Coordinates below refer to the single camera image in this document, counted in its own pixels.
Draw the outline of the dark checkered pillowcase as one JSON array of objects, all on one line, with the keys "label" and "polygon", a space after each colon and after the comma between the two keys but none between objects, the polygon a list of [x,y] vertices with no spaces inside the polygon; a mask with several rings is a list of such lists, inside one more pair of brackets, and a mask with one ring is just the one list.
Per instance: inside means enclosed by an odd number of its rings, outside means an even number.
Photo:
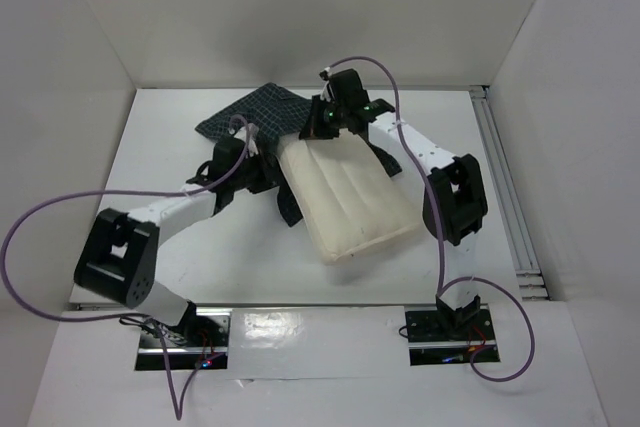
[{"label": "dark checkered pillowcase", "polygon": [[[217,142],[228,133],[234,115],[244,117],[258,128],[256,140],[275,155],[281,137],[298,134],[307,121],[312,102],[274,83],[267,83],[231,103],[196,125],[195,131]],[[398,161],[385,150],[368,143],[389,177],[402,172]],[[277,205],[281,218],[293,227],[303,218],[297,201],[285,180],[278,180]]]}]

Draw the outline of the cream white pillow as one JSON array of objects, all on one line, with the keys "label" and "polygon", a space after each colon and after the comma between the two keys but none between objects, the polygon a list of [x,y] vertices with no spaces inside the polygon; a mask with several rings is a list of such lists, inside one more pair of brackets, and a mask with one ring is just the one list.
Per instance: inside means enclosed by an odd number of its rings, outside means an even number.
[{"label": "cream white pillow", "polygon": [[279,141],[277,159],[326,265],[398,245],[423,229],[417,207],[358,135],[287,135]]}]

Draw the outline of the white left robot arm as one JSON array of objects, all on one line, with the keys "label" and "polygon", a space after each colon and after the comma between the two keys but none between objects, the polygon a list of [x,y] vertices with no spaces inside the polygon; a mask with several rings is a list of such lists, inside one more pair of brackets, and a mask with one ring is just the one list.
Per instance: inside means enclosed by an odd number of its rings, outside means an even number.
[{"label": "white left robot arm", "polygon": [[258,194],[277,185],[274,155],[252,153],[237,138],[218,141],[212,158],[198,167],[176,196],[129,212],[100,211],[74,272],[74,283],[148,318],[176,346],[202,338],[219,341],[225,330],[197,313],[194,302],[155,279],[162,244],[219,214],[238,191]]}]

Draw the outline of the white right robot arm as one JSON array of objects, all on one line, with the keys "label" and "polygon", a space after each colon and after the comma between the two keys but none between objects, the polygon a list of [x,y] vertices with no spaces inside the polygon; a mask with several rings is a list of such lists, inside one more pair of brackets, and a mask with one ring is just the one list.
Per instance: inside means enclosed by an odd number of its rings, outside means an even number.
[{"label": "white right robot arm", "polygon": [[471,154],[455,155],[410,127],[400,113],[397,83],[391,82],[394,101],[373,100],[358,72],[320,72],[323,90],[311,100],[311,112],[300,138],[326,146],[340,128],[369,138],[381,133],[400,145],[424,184],[422,218],[438,245],[435,293],[436,326],[448,339],[460,338],[475,323],[481,309],[473,283],[475,248],[488,201],[481,168]]}]

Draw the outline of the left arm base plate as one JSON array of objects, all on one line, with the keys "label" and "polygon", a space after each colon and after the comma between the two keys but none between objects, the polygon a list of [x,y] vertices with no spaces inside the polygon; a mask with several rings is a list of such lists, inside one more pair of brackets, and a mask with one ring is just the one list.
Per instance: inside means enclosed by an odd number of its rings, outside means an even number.
[{"label": "left arm base plate", "polygon": [[[220,309],[204,309],[199,315],[208,318],[216,326],[200,328],[190,340],[171,334],[162,326],[167,346],[169,365],[174,371],[226,370],[228,367],[228,345],[231,327],[231,312]],[[165,369],[161,340],[156,330],[146,322],[139,331],[134,370],[138,372],[162,371]]]}]

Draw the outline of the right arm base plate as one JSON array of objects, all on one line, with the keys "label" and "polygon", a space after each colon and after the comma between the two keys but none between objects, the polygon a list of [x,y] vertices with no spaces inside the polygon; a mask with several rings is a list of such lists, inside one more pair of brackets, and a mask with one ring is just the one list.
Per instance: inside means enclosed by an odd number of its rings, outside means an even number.
[{"label": "right arm base plate", "polygon": [[500,354],[490,310],[483,305],[476,318],[460,331],[448,332],[439,322],[434,306],[408,308],[398,334],[408,343],[412,367],[497,363]]}]

